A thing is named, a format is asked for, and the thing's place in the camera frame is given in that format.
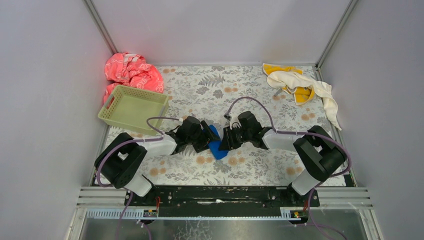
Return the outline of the blue towel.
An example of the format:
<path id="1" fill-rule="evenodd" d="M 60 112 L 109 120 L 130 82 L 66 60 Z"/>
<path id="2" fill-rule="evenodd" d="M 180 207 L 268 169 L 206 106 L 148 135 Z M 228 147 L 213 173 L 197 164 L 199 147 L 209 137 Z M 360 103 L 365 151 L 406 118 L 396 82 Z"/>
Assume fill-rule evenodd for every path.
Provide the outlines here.
<path id="1" fill-rule="evenodd" d="M 213 125 L 209 125 L 209 128 L 211 129 L 211 131 L 215 134 L 215 135 L 217 135 L 218 137 L 220 137 L 220 135 L 219 135 L 219 132 L 218 132 L 218 130 L 217 130 L 217 128 L 215 127 L 215 126 L 213 126 Z M 210 151 L 211 151 L 211 153 L 212 153 L 212 155 L 214 156 L 214 158 L 217 160 L 217 161 L 219 161 L 219 160 L 222 160 L 223 158 L 225 158 L 227 155 L 228 155 L 228 153 L 229 153 L 229 151 L 228 150 L 219 150 L 219 147 L 220 147 L 220 145 L 221 145 L 221 140 L 214 140 L 214 141 L 210 141 L 209 143 L 208 143 L 208 147 L 209 147 L 209 149 L 210 149 Z"/>

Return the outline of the cream towel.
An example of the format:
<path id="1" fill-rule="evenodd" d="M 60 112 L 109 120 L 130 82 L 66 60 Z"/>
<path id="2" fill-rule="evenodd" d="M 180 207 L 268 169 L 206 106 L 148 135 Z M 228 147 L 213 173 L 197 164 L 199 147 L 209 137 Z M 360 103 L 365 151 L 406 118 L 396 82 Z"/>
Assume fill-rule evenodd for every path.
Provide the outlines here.
<path id="1" fill-rule="evenodd" d="M 327 119 L 338 129 L 341 126 L 337 120 L 338 104 L 332 95 L 332 86 L 323 81 L 296 71 L 266 70 L 266 81 L 272 87 L 292 95 L 297 106 L 302 106 L 318 97 L 322 100 Z"/>

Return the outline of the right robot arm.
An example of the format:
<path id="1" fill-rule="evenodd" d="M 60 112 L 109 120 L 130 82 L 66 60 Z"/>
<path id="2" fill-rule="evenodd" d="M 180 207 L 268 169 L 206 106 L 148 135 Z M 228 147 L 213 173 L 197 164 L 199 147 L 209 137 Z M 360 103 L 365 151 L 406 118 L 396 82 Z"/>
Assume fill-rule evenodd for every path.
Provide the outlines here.
<path id="1" fill-rule="evenodd" d="M 285 150 L 297 153 L 304 170 L 287 190 L 293 197 L 303 197 L 325 182 L 348 159 L 347 153 L 326 131 L 314 125 L 306 132 L 279 132 L 262 126 L 250 111 L 241 113 L 237 121 L 223 129 L 219 150 L 232 151 L 244 143 L 264 150 Z"/>

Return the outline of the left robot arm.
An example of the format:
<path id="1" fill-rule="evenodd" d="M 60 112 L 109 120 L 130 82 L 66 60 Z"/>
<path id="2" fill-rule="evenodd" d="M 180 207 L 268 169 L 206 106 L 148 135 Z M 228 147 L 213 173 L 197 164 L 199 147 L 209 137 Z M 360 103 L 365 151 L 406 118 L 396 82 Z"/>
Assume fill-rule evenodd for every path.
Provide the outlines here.
<path id="1" fill-rule="evenodd" d="M 95 160 L 97 184 L 105 186 L 100 179 L 103 176 L 109 186 L 144 197 L 154 187 L 137 173 L 144 159 L 176 155 L 187 146 L 200 153 L 208 150 L 210 143 L 220 140 L 219 134 L 204 120 L 192 116 L 182 120 L 176 129 L 160 132 L 158 137 L 135 139 L 126 132 L 121 133 Z"/>

